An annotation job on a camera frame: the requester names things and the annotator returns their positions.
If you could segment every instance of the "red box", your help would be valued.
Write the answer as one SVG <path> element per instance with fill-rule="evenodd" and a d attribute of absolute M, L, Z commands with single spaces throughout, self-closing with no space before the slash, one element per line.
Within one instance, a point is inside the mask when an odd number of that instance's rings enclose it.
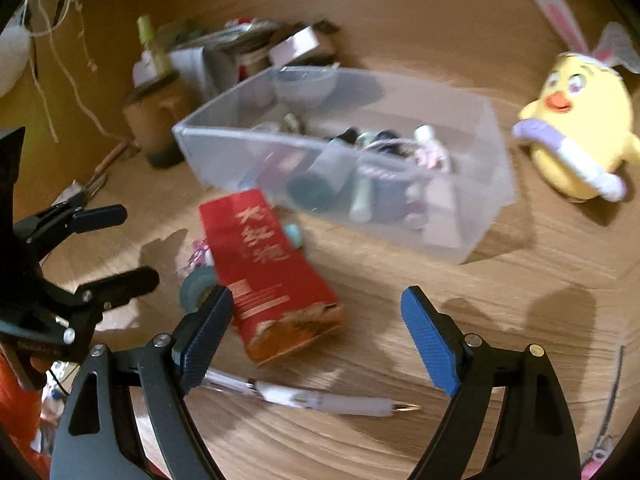
<path fill-rule="evenodd" d="M 203 204 L 200 217 L 254 362 L 263 364 L 344 325 L 335 294 L 291 247 L 259 190 Z"/>

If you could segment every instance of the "yellow chick plush toy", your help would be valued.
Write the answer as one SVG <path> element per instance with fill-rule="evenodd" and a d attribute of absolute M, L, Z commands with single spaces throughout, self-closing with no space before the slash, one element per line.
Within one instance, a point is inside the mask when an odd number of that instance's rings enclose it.
<path fill-rule="evenodd" d="M 640 72 L 640 57 L 618 23 L 609 23 L 598 47 L 588 47 L 564 0 L 535 0 L 573 52 L 561 54 L 540 96 L 519 113 L 513 134 L 531 144 L 542 177 L 570 200 L 597 195 L 618 202 L 624 181 L 613 173 L 622 161 L 640 162 L 633 110 L 612 66 Z"/>

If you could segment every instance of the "white pen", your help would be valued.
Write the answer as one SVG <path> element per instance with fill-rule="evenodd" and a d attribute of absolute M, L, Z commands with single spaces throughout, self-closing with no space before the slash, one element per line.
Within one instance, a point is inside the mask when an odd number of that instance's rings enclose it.
<path fill-rule="evenodd" d="M 236 392 L 253 396 L 282 406 L 337 415 L 390 416 L 394 413 L 420 410 L 420 406 L 408 402 L 395 402 L 381 397 L 341 396 L 304 388 L 290 388 L 266 381 L 245 379 L 212 368 L 207 371 L 201 386 L 220 392 Z"/>

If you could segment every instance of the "tape roll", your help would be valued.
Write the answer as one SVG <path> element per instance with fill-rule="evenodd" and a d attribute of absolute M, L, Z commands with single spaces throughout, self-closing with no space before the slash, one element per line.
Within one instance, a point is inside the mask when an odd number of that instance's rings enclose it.
<path fill-rule="evenodd" d="M 217 284 L 218 274 L 214 267 L 196 267 L 180 286 L 180 306 L 187 314 L 196 312 Z"/>

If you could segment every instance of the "orange beak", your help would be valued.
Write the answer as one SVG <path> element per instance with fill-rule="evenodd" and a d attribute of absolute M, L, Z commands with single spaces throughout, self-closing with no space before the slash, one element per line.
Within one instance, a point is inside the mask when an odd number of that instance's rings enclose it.
<path fill-rule="evenodd" d="M 561 91 L 553 92 L 545 98 L 545 105 L 552 112 L 565 114 L 570 112 L 574 104 L 567 99 Z"/>

